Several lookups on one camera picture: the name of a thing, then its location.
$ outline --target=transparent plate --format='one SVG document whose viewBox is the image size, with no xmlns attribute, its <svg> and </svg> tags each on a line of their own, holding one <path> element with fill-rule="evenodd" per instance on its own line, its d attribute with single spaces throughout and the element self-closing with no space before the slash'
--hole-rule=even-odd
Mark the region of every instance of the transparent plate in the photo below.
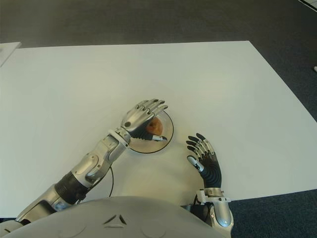
<svg viewBox="0 0 317 238">
<path fill-rule="evenodd" d="M 160 113 L 157 118 L 162 122 L 163 125 L 163 132 L 162 135 L 167 138 L 167 141 L 153 141 L 153 140 L 141 140 L 131 138 L 130 148 L 136 152 L 143 153 L 143 154 L 150 154 L 157 152 L 164 147 L 166 147 L 169 142 L 171 141 L 173 134 L 174 134 L 174 125 L 172 119 L 169 115 L 163 111 Z"/>
</svg>

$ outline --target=dark floor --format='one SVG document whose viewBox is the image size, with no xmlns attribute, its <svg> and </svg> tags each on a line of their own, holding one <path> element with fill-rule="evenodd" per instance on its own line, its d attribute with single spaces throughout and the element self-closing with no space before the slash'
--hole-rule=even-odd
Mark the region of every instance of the dark floor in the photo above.
<svg viewBox="0 0 317 238">
<path fill-rule="evenodd" d="M 249 40 L 317 120 L 317 12 L 297 0 L 1 0 L 0 18 L 22 47 Z M 232 202 L 233 237 L 317 237 L 316 197 Z"/>
</svg>

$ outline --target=white tabletop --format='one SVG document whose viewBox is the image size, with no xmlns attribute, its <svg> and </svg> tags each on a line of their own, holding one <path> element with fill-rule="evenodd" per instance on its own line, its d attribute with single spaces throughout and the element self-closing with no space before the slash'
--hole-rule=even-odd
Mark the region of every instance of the white tabletop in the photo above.
<svg viewBox="0 0 317 238">
<path fill-rule="evenodd" d="M 113 195 L 183 205 L 203 187 L 185 140 L 210 140 L 228 197 L 317 188 L 317 123 L 248 41 L 17 49 L 1 70 L 0 217 L 15 217 L 143 99 L 165 99 L 173 141 L 126 151 Z M 87 199 L 106 197 L 110 173 Z"/>
</svg>

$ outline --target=robotic arm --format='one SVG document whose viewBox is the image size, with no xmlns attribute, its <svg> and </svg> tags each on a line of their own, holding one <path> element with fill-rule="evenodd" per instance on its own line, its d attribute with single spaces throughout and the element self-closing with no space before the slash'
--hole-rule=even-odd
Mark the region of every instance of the robotic arm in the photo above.
<svg viewBox="0 0 317 238">
<path fill-rule="evenodd" d="M 166 141 L 164 136 L 146 131 L 146 126 L 151 120 L 167 108 L 164 103 L 163 100 L 152 99 L 141 101 L 134 106 L 123 118 L 119 128 L 110 130 L 79 164 L 25 208 L 15 221 L 7 223 L 6 228 L 2 230 L 10 232 L 83 200 L 104 178 L 112 163 L 129 147 L 131 137 Z"/>
<path fill-rule="evenodd" d="M 231 237 L 233 216 L 228 206 L 230 199 L 221 190 L 221 171 L 216 153 L 209 141 L 199 133 L 196 137 L 188 136 L 187 148 L 195 155 L 187 156 L 187 160 L 200 173 L 205 189 L 197 191 L 191 213 L 222 233 Z"/>
</svg>

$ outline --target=wire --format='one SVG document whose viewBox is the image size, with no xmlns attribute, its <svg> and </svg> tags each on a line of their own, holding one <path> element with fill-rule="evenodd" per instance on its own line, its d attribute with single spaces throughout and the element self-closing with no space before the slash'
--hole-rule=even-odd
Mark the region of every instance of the wire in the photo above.
<svg viewBox="0 0 317 238">
<path fill-rule="evenodd" d="M 110 170 L 111 170 L 111 174 L 112 174 L 112 186 L 111 186 L 111 191 L 110 191 L 109 197 L 111 197 L 111 194 L 112 194 L 112 191 L 113 191 L 113 185 L 114 185 L 113 170 L 112 170 L 111 166 L 110 166 Z"/>
<path fill-rule="evenodd" d="M 210 204 L 206 204 L 206 205 L 208 207 L 208 212 L 207 212 L 206 217 L 205 217 L 205 222 L 207 221 L 207 218 L 210 215 L 210 210 L 211 210 L 211 205 Z"/>
<path fill-rule="evenodd" d="M 109 194 L 109 197 L 111 197 L 111 194 L 112 194 L 112 191 L 113 191 L 113 185 L 114 185 L 114 177 L 113 177 L 113 170 L 112 170 L 112 167 L 110 166 L 110 170 L 111 170 L 111 174 L 112 174 L 112 186 L 111 186 L 111 191 L 110 191 L 110 194 Z M 101 182 L 101 180 L 103 180 L 103 178 L 105 177 L 106 175 L 104 175 L 102 178 L 100 178 L 96 183 L 94 183 L 94 185 L 92 187 L 90 187 L 87 191 L 90 192 L 90 190 L 92 190 L 94 187 L 96 187 L 98 185 L 98 183 Z M 84 200 L 85 197 L 83 199 L 79 199 L 76 203 L 76 205 L 78 205 L 82 200 Z"/>
<path fill-rule="evenodd" d="M 196 201 L 197 201 L 197 195 L 195 196 L 195 199 L 194 199 L 193 205 L 195 205 L 195 204 L 196 204 Z"/>
</svg>

